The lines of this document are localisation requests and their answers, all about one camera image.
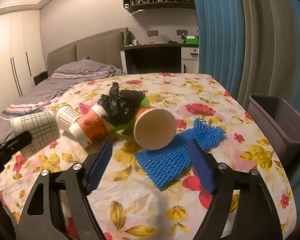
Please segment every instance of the trash bin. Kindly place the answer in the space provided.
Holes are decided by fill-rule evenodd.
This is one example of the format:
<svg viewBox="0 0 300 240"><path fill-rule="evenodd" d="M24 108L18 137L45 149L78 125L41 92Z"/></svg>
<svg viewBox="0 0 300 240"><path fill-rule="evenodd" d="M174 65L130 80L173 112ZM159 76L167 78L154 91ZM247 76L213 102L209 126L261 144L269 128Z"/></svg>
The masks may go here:
<svg viewBox="0 0 300 240"><path fill-rule="evenodd" d="M300 114L284 99L251 94L248 113L287 168L300 152Z"/></svg>

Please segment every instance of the upholstered headboard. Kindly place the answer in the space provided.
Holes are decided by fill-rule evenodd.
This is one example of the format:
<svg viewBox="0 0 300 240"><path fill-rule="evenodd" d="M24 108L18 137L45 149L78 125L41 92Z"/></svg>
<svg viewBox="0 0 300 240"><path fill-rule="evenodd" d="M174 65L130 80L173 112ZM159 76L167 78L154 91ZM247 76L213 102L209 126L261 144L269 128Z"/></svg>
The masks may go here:
<svg viewBox="0 0 300 240"><path fill-rule="evenodd" d="M48 75L58 67L83 58L122 69L120 48L128 28L115 29L72 42L48 54Z"/></svg>

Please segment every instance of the cabinet handle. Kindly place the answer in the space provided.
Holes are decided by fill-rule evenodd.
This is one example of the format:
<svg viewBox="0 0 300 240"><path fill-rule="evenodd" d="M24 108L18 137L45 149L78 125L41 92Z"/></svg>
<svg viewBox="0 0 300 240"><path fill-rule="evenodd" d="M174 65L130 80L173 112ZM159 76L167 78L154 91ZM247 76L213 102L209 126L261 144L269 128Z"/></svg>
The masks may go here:
<svg viewBox="0 0 300 240"><path fill-rule="evenodd" d="M16 78L17 78L17 81L18 81L18 86L19 86L21 95L23 96L23 93L22 93L22 90L21 90L21 87L20 87L20 83L19 83L19 79L18 79L18 75L17 75L17 71L16 71L16 65L14 64L14 58L13 57L12 57L12 61L13 61L13 66L14 66L14 72L16 73Z"/></svg>
<svg viewBox="0 0 300 240"><path fill-rule="evenodd" d="M29 72L30 72L30 77L32 77L31 70L30 70L30 65L29 65L28 53L27 52L26 52L26 56L27 56L27 62L28 62L28 68L29 68Z"/></svg>
<svg viewBox="0 0 300 240"><path fill-rule="evenodd" d="M15 83L16 83L16 86L17 86L17 89L18 89L19 96L21 97L20 91L19 91L19 88L18 88L18 85L17 85L16 76L15 76L14 71L13 71L12 59L11 59L11 58L10 58L10 62L11 62L11 68L12 68L13 78L14 78L14 81L15 81Z"/></svg>

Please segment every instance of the paper cup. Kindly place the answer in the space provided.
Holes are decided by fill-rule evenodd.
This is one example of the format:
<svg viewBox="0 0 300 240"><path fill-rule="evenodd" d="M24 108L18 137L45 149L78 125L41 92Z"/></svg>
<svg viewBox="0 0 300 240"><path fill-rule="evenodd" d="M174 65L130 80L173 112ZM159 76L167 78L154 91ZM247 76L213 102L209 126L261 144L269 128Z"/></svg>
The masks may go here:
<svg viewBox="0 0 300 240"><path fill-rule="evenodd" d="M11 126L15 136L24 131L29 131L31 133L31 144L20 151L26 159L60 137L55 117L49 111L12 118Z"/></svg>
<svg viewBox="0 0 300 240"><path fill-rule="evenodd" d="M81 115L79 115L70 105L61 106L56 113L58 127L68 132L70 126L80 117Z"/></svg>
<svg viewBox="0 0 300 240"><path fill-rule="evenodd" d="M176 135L176 119L168 110L143 106L138 110L135 119L133 135L143 149L161 149Z"/></svg>
<svg viewBox="0 0 300 240"><path fill-rule="evenodd" d="M83 147L102 140L114 127L102 119L107 113L103 107L95 104L87 114L83 115L69 128L70 132Z"/></svg>

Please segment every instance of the power outlet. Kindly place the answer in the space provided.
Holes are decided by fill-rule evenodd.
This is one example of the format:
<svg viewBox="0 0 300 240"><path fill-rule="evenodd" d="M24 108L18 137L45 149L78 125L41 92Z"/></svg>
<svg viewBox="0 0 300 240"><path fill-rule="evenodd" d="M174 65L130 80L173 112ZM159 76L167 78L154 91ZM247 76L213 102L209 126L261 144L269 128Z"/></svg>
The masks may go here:
<svg viewBox="0 0 300 240"><path fill-rule="evenodd" d="M188 30L177 30L177 35L178 36L188 36Z"/></svg>
<svg viewBox="0 0 300 240"><path fill-rule="evenodd" d="M147 31L148 37L159 36L158 31Z"/></svg>

